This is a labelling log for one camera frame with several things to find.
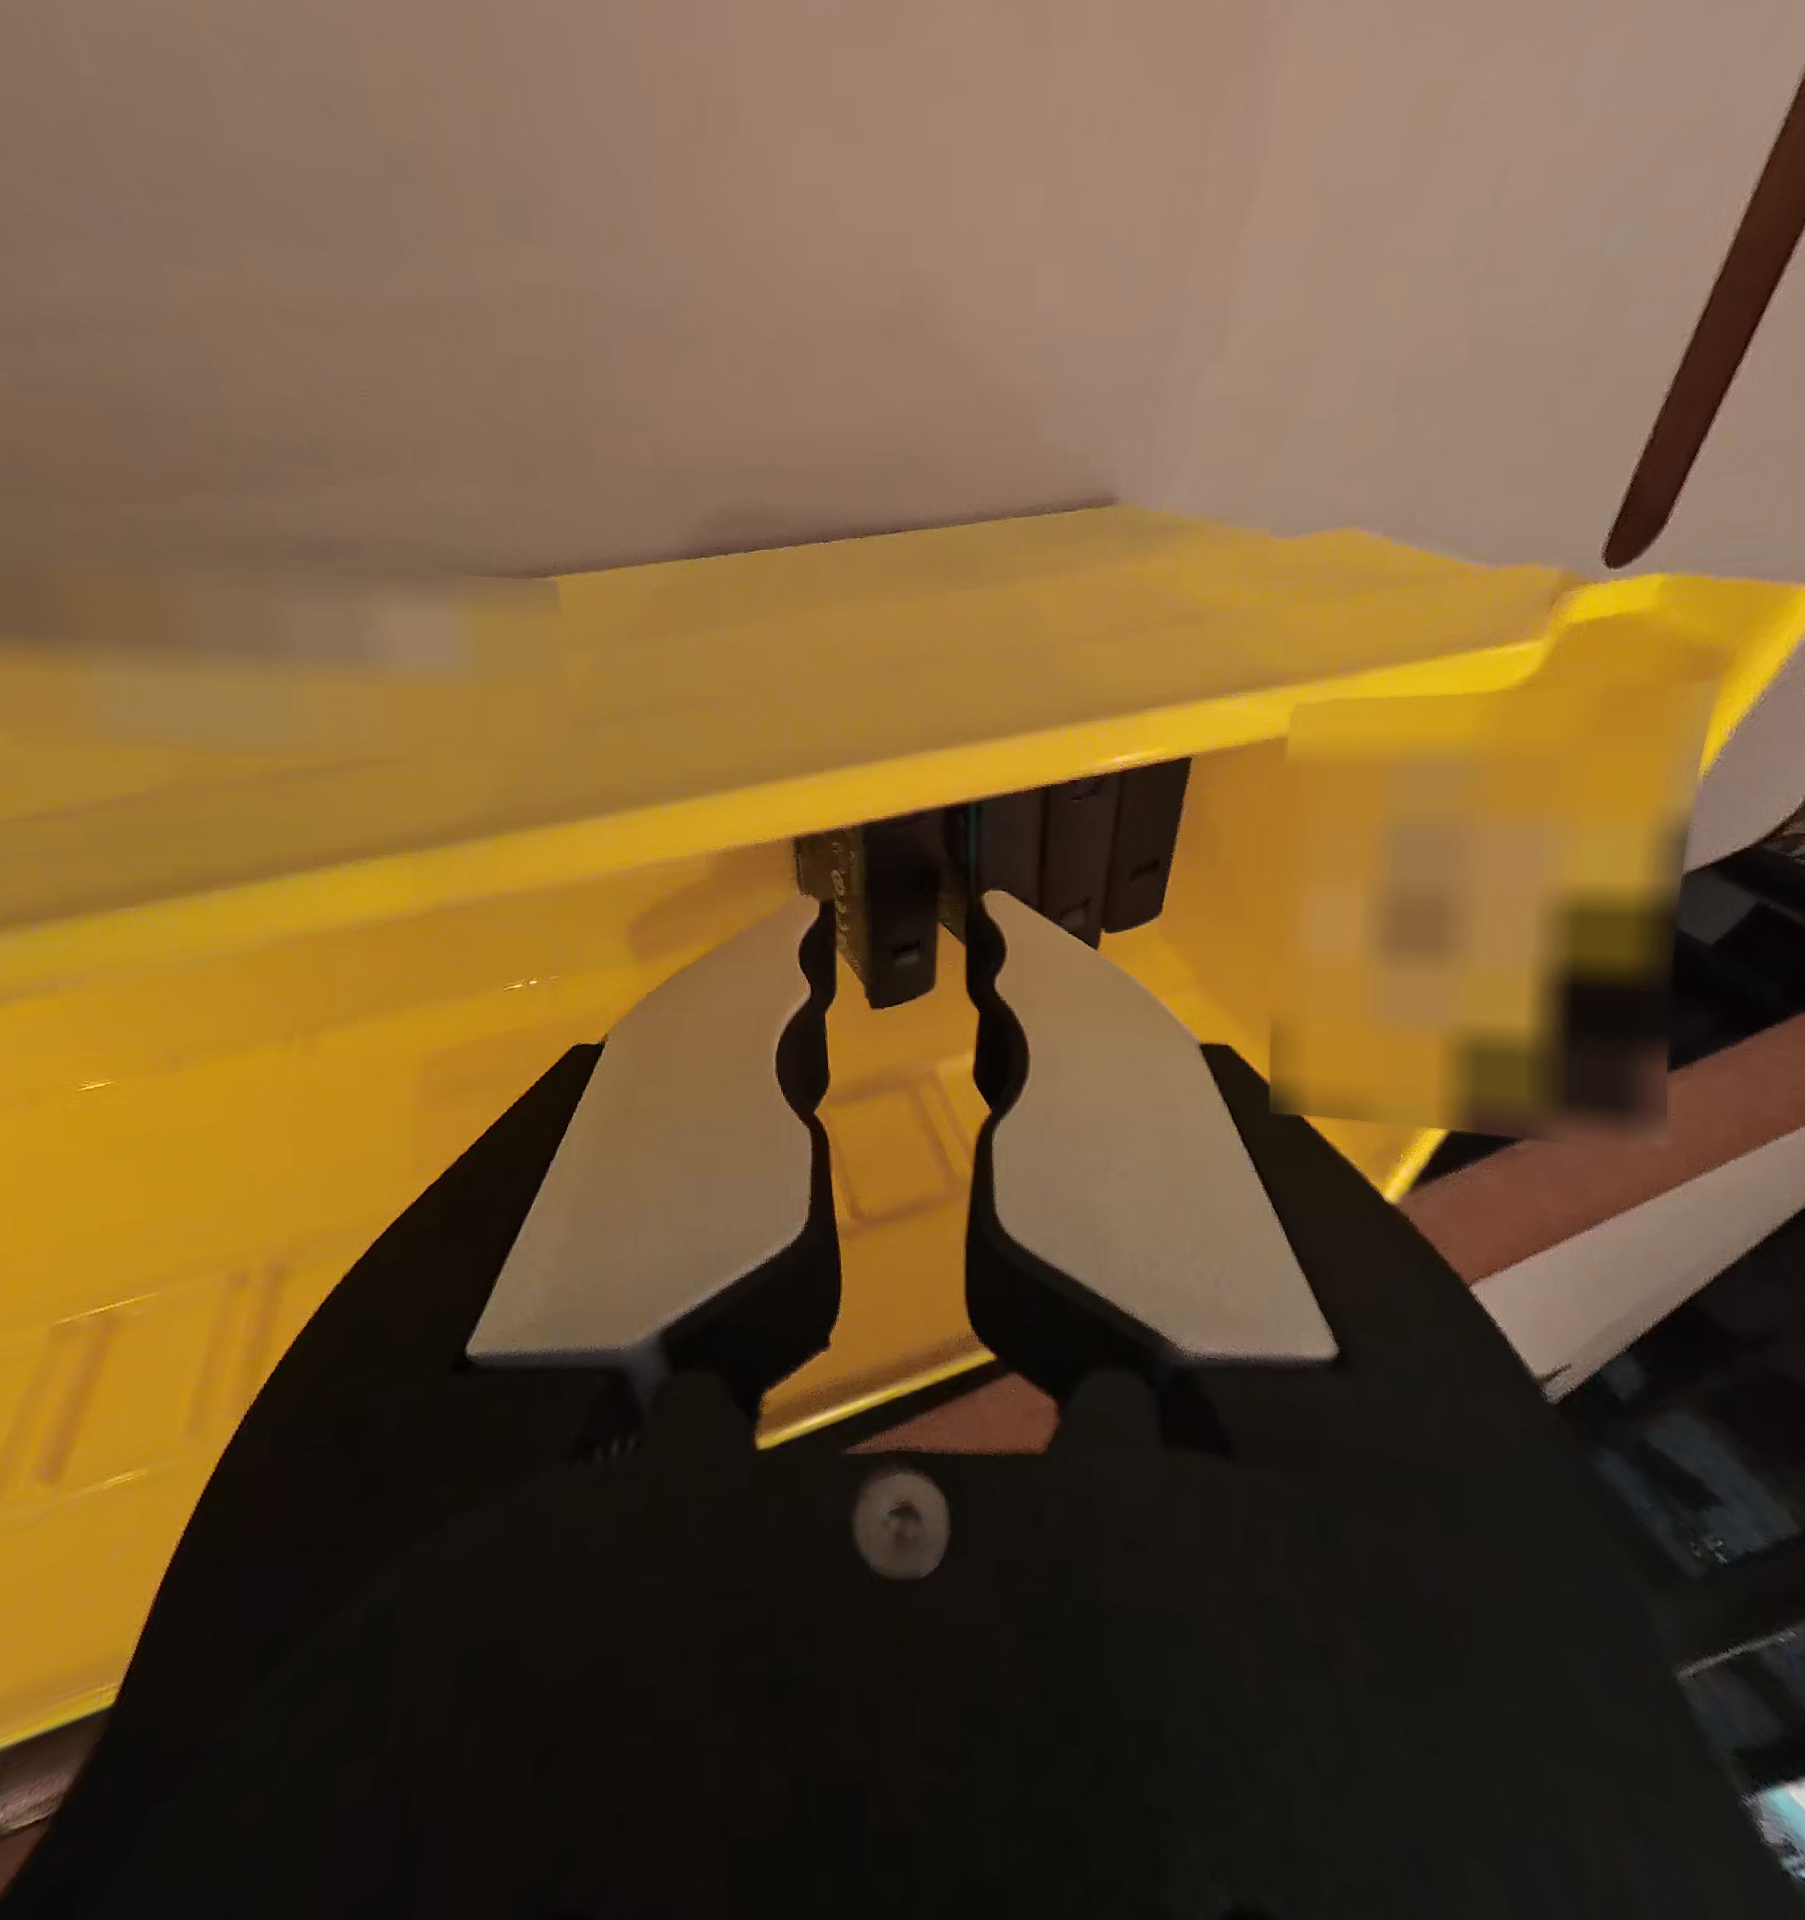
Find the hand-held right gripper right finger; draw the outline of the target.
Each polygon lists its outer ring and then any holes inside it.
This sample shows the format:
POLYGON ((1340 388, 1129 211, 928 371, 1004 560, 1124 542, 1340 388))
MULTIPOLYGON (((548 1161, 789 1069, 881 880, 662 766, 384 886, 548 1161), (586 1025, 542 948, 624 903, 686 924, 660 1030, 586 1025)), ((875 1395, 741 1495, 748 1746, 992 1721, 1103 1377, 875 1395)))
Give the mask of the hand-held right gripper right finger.
POLYGON ((1310 1368, 1338 1342, 1196 1035, 1004 891, 972 903, 985 1098, 966 1306, 1016 1374, 1310 1368))

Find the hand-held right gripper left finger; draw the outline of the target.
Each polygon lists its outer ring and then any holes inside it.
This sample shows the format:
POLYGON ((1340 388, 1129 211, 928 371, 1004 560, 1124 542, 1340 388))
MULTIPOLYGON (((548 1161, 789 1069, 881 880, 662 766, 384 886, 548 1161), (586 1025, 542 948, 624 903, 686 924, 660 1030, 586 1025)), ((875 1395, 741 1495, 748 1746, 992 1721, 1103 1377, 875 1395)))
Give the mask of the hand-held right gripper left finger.
POLYGON ((811 1109, 776 1060, 824 997, 797 895, 605 1035, 465 1353, 472 1366, 663 1368, 698 1309, 789 1251, 813 1203, 811 1109))

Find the black battery with blue edge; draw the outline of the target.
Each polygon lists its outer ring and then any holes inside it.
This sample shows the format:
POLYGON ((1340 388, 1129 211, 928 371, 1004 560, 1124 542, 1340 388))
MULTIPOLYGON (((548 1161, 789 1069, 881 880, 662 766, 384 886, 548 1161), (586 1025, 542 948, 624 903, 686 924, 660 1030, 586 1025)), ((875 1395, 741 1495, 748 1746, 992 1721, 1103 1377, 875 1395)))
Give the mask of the black battery with blue edge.
POLYGON ((1045 792, 1027 790, 976 800, 967 817, 967 887, 982 899, 1006 893, 1041 906, 1045 792))
POLYGON ((1189 758, 1143 763, 1119 774, 1106 863, 1106 932, 1132 930, 1160 915, 1189 778, 1189 758))
POLYGON ((938 809, 793 839, 799 889, 836 912, 840 959, 871 1011, 934 986, 941 851, 938 809))

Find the yellow plastic bin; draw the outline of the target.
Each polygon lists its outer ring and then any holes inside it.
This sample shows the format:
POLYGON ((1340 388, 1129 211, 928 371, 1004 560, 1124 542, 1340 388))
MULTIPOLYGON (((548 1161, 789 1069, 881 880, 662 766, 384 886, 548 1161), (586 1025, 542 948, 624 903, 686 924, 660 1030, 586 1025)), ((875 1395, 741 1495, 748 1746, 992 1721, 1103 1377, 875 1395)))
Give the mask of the yellow plastic bin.
POLYGON ((440 599, 340 660, 0 640, 0 1750, 103 1710, 268 1368, 571 1046, 797 893, 797 835, 1194 754, 1111 957, 1270 1060, 1299 708, 1490 692, 1561 643, 1721 672, 1805 571, 1581 580, 1105 508, 440 599))

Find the black battery with orange edge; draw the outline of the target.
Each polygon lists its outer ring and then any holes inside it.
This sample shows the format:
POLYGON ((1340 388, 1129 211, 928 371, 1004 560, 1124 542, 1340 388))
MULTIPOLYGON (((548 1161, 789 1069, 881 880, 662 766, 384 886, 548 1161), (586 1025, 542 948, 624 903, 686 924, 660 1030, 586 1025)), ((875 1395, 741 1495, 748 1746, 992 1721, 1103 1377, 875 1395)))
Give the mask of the black battery with orange edge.
POLYGON ((1036 912, 1097 948, 1122 778, 1066 780, 1041 793, 1036 912))

